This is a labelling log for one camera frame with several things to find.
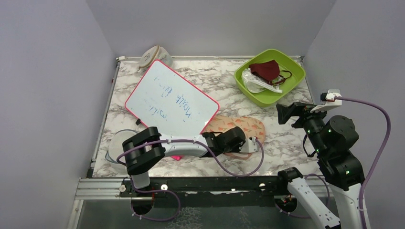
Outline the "peach floral mesh laundry bag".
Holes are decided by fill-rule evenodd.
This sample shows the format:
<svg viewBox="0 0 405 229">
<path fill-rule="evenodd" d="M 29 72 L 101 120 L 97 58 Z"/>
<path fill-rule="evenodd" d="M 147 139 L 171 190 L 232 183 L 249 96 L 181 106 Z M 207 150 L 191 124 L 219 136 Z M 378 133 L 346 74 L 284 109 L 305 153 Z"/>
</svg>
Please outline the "peach floral mesh laundry bag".
<svg viewBox="0 0 405 229">
<path fill-rule="evenodd" d="M 260 120 L 252 117 L 226 117 L 216 115 L 205 127 L 203 132 L 226 132 L 236 126 L 243 130 L 247 139 L 256 137 L 261 144 L 264 144 L 266 138 L 265 126 Z M 258 147 L 256 147 L 254 151 L 248 151 L 246 145 L 247 143 L 244 144 L 244 149 L 239 150 L 239 152 L 229 152 L 225 153 L 225 155 L 240 160 L 247 160 L 252 154 L 260 151 Z"/>
</svg>

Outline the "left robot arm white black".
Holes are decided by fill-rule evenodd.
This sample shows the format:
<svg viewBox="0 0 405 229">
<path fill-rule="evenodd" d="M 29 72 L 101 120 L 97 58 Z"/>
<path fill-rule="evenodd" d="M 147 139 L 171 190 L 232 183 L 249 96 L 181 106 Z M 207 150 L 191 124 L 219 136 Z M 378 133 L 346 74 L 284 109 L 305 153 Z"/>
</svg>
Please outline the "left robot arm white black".
<svg viewBox="0 0 405 229">
<path fill-rule="evenodd" d="M 195 136 L 172 136 L 148 127 L 122 143 L 117 162 L 132 178 L 132 190 L 139 196 L 150 190 L 149 170 L 162 158 L 171 156 L 216 157 L 224 153 L 257 151 L 256 138 L 247 137 L 240 127 L 226 132 L 203 132 Z"/>
</svg>

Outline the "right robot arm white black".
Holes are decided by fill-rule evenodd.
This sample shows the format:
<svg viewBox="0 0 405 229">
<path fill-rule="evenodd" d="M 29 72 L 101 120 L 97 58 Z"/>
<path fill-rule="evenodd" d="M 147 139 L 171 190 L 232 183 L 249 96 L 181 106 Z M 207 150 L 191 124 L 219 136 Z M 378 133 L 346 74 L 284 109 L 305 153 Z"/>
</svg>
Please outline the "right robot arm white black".
<svg viewBox="0 0 405 229">
<path fill-rule="evenodd" d="M 304 129 L 314 147 L 317 164 L 336 200 L 338 216 L 323 204 L 295 167 L 278 172 L 276 189 L 281 194 L 292 194 L 319 229 L 363 229 L 367 224 L 362 219 L 367 216 L 362 210 L 364 195 L 360 190 L 365 177 L 360 161 L 350 152 L 359 135 L 353 121 L 345 116 L 335 115 L 325 123 L 327 113 L 321 108 L 301 102 L 276 105 L 280 125 L 298 117 L 291 126 Z"/>
</svg>

